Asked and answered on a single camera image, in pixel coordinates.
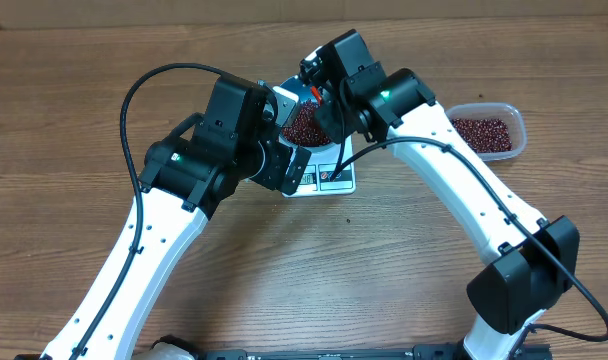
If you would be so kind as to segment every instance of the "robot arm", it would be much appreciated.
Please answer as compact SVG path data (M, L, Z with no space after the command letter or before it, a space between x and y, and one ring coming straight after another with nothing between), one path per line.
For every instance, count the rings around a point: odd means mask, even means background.
M129 359L140 330L171 271L208 223L200 209L182 209L183 200L159 189L142 194L144 231L139 254L115 299L82 350L84 359ZM69 359L108 296L133 241L135 202L122 233L80 307L42 354Z
M193 114L147 151L139 176L142 235L106 312L96 327L92 325L133 251L136 201L82 304L40 359L129 359L177 261L240 180L250 178L269 190L295 192L310 152L298 148L292 154L277 136L298 109L298 97L282 88L269 89L232 75L218 79L206 114ZM191 126L195 126L193 138L181 138ZM88 329L92 329L89 340L80 344Z
M422 80L408 69L387 76L354 30L304 59L299 77L332 98L315 120L334 142L357 131L369 142L386 144L465 229L487 267L467 287L478 317L462 348L475 360L506 359L525 327L570 288L561 270L526 239L543 244L573 273L575 226L566 217L549 224L510 191L453 129Z

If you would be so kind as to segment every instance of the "red wire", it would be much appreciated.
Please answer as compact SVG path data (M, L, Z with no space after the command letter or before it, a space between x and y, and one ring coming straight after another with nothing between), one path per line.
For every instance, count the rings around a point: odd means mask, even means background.
M313 93L313 96L317 100L317 103L322 105L324 100L322 99L322 95L320 95L320 92L317 90L317 88L315 86L311 86L311 93Z

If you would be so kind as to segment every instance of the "red bean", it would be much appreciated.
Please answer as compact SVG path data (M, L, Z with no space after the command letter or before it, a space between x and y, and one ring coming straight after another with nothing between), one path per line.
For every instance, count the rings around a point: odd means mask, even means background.
M300 146L318 147L330 144L331 139L313 120L313 114L318 107L319 105L311 100L303 103L293 124L282 129L282 136L289 142Z
M508 126L500 119L451 119L451 124L476 153L510 151Z

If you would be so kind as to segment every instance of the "wooden table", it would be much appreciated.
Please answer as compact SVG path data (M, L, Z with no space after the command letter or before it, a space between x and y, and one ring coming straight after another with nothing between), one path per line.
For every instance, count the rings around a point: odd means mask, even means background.
M580 228L577 274L608 309L608 16L0 32L0 359L41 352L117 238L132 189L118 113L131 84L170 62L272 83L357 28L392 72L417 71L446 106L502 101L526 151L493 170L549 218ZM176 71L137 94L128 134L145 150L193 111L214 77ZM356 146L364 142L355 137ZM242 183L187 251L138 349L172 333L205 349L408 347L457 341L482 270L459 225L390 153L357 163L347 197L284 199ZM603 325L576 292L543 321ZM608 359L607 344L542 332L557 359Z

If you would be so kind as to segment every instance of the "clear plastic box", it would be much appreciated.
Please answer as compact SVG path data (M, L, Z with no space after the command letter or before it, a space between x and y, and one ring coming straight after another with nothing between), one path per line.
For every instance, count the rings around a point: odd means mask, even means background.
M446 111L449 119L500 119L508 126L508 135L513 144L513 150L498 153L478 153L484 161L510 159L519 155L526 147L528 140L522 114L513 106L506 103L474 103L453 106Z

